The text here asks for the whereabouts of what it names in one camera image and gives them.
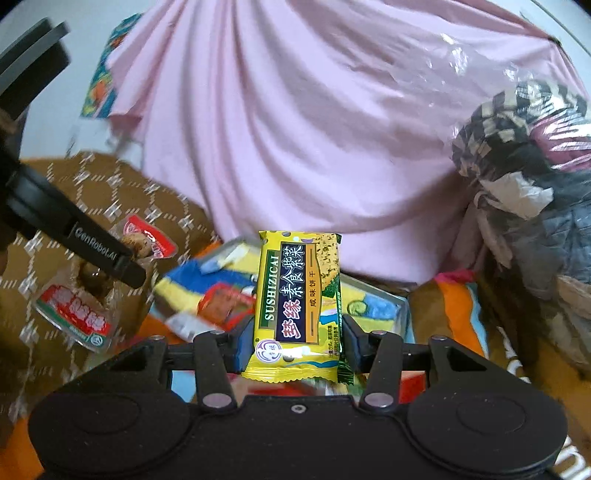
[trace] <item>pink cloth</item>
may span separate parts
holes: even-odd
[[[583,91],[542,31],[483,0],[163,0],[109,59],[111,119],[224,240],[339,232],[343,270],[420,283],[481,247],[434,133],[477,105],[429,117],[391,69],[442,33]]]

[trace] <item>white wall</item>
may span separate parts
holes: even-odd
[[[31,104],[22,142],[22,157],[64,156],[72,141],[101,151],[107,143],[106,121],[80,119],[80,111],[100,54],[111,31],[124,19],[145,12],[157,0],[25,0],[0,23],[0,51],[37,21],[67,22],[63,39],[70,65]],[[127,152],[136,157],[139,147]]]
[[[112,144],[107,142],[106,122],[80,119],[80,110],[109,33],[124,18],[146,11],[156,1],[24,0],[0,22],[0,50],[44,17],[54,24],[65,21],[71,30],[64,38],[71,65],[31,104],[22,157],[63,156],[73,136],[77,136],[76,148],[112,151]],[[548,8],[591,50],[591,18],[571,0],[495,0],[499,6],[559,38],[591,93],[591,58],[535,2]],[[120,156],[138,164],[141,150],[135,145]]]

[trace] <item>clear plastic bag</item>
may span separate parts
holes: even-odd
[[[476,186],[478,224],[498,264],[519,271],[544,312],[560,312],[542,315],[541,331],[590,368],[591,310],[558,291],[559,283],[562,292],[565,282],[591,284],[587,100],[445,35],[441,48],[410,55],[393,76],[404,94],[425,98],[422,114],[438,118],[444,153]]]
[[[172,257],[177,246],[163,232],[137,215],[111,229],[144,268],[159,258]],[[111,344],[121,316],[123,285],[100,268],[73,257],[56,272],[34,300],[37,311],[74,341],[94,352]]]

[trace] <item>metal rivet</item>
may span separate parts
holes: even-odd
[[[304,405],[293,405],[291,407],[293,413],[304,413],[306,410],[307,408]]]
[[[203,397],[203,405],[209,408],[224,408],[230,403],[232,403],[232,398],[225,393],[210,393]]]
[[[365,397],[365,403],[374,408],[386,408],[394,403],[394,399],[392,395],[388,395],[387,393],[376,392],[370,393]]]

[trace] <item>cracker package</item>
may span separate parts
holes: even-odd
[[[340,236],[264,231],[261,238],[255,352],[242,375],[266,382],[337,381]]]

